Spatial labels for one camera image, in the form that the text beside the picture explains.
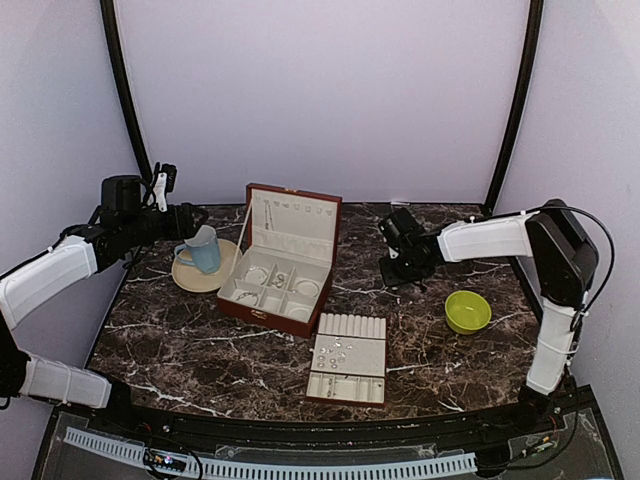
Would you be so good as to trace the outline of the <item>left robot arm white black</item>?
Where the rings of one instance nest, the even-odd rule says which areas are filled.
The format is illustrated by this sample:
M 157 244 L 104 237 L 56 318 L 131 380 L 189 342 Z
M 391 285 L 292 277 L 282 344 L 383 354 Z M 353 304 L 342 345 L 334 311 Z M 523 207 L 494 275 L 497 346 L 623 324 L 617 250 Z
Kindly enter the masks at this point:
M 12 332 L 34 310 L 68 287 L 100 273 L 127 254 L 161 240 L 196 235 L 209 217 L 191 203 L 172 205 L 176 171 L 163 165 L 151 180 L 112 176 L 101 184 L 101 203 L 90 220 L 65 228 L 53 245 L 1 276 L 1 396 L 26 396 L 102 409 L 120 436 L 141 427 L 140 412 L 113 397 L 104 376 L 20 349 Z

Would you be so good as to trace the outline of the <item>beige jewelry tray insert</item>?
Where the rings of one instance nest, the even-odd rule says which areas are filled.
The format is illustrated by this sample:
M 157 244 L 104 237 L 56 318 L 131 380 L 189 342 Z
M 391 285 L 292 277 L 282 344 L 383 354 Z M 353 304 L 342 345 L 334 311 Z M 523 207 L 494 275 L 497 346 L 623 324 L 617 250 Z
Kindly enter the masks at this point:
M 384 318 L 323 313 L 305 396 L 314 401 L 382 406 L 386 358 Z

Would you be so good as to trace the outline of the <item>brown leather jewelry box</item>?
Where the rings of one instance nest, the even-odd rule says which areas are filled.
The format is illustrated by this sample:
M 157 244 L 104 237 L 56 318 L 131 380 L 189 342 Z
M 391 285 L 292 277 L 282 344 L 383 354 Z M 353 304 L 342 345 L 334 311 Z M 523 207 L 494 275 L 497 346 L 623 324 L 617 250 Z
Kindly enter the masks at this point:
M 294 336 L 311 336 L 328 297 L 341 220 L 342 198 L 251 183 L 246 187 L 247 249 L 218 290 L 227 316 Z M 314 297 L 294 291 L 316 282 Z

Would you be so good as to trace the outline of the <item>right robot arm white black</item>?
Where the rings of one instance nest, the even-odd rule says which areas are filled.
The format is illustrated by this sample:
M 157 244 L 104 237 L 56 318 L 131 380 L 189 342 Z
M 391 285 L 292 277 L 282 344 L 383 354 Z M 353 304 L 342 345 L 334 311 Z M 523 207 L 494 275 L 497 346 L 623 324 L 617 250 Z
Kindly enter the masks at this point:
M 383 218 L 378 229 L 388 248 L 380 260 L 388 287 L 419 282 L 437 266 L 498 257 L 533 259 L 542 320 L 523 394 L 532 394 L 510 413 L 521 434 L 534 432 L 549 416 L 550 396 L 559 386 L 578 348 L 577 335 L 603 289 L 593 285 L 599 252 L 581 223 L 598 227 L 595 215 L 552 199 L 529 210 L 491 217 L 470 217 L 427 231 L 406 209 Z

